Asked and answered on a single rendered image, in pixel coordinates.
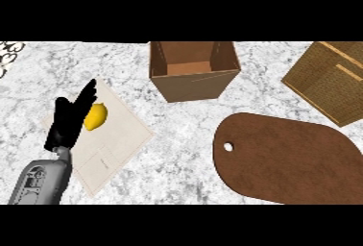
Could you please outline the brown wooden cutting board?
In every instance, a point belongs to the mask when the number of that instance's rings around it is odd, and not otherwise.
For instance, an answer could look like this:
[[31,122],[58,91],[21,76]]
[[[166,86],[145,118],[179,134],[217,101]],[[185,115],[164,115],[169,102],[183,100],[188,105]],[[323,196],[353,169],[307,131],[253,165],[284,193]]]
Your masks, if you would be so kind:
[[217,173],[239,194],[282,204],[363,204],[363,153],[321,124],[254,113],[220,123]]

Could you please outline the beige cloth placemat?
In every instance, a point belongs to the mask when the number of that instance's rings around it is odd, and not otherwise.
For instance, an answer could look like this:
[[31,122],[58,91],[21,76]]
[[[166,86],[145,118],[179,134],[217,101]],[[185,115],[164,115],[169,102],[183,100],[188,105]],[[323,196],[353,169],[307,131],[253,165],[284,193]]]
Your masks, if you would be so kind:
[[71,150],[73,173],[90,197],[105,187],[154,136],[146,124],[101,78],[96,79],[96,96],[96,104],[102,103],[108,110],[107,120],[95,130],[81,130]]

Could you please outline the yellow lemon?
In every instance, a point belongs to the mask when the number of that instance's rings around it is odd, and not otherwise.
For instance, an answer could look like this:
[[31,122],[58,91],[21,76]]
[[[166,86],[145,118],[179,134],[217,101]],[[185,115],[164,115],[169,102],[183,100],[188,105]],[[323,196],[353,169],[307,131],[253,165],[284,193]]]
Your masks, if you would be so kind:
[[104,104],[93,104],[84,120],[84,126],[89,131],[95,130],[107,121],[108,109]]

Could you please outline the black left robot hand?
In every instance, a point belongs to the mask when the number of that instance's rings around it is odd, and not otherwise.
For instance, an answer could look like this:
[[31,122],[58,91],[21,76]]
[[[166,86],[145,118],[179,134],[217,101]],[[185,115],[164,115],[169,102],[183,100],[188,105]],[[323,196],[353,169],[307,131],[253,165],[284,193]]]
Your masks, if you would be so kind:
[[74,102],[65,97],[55,100],[55,122],[49,130],[45,149],[50,152],[62,146],[71,149],[77,143],[84,119],[96,100],[96,79],[84,86]]

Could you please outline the open brown wooden box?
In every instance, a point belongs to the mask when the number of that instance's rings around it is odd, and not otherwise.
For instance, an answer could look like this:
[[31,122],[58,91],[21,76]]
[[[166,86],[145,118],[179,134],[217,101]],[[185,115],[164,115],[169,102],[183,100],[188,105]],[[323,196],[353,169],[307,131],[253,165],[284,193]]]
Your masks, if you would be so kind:
[[152,41],[149,78],[169,103],[216,99],[241,71],[231,41]]

